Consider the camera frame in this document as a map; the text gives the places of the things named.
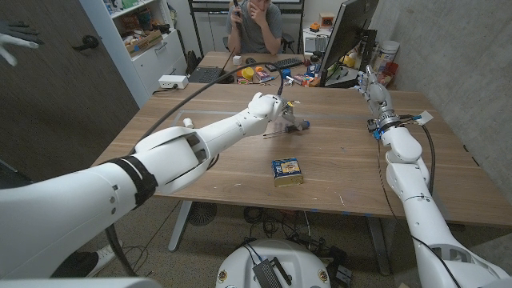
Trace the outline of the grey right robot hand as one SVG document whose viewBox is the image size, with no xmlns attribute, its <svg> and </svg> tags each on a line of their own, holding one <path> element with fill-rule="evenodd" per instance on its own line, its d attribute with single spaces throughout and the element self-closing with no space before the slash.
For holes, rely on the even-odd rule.
<svg viewBox="0 0 512 288">
<path fill-rule="evenodd" d="M 389 126 L 399 123 L 394 112 L 392 99 L 387 88 L 381 84 L 372 67 L 367 65 L 364 71 L 358 72 L 356 91 L 363 95 L 370 112 L 376 120 L 377 128 L 384 131 Z"/>
</svg>

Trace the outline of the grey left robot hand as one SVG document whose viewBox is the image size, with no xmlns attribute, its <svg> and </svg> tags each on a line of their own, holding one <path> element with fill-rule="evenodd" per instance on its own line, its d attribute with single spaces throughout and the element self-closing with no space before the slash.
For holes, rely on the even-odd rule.
<svg viewBox="0 0 512 288">
<path fill-rule="evenodd" d="M 296 120 L 296 117 L 294 116 L 294 107 L 292 104 L 289 104 L 289 102 L 284 98 L 279 98 L 279 100 L 282 103 L 282 117 L 291 123 L 290 126 L 286 126 L 284 128 L 284 132 L 289 133 L 293 131 L 300 131 L 302 130 L 302 127 L 300 126 L 300 123 Z"/>
</svg>

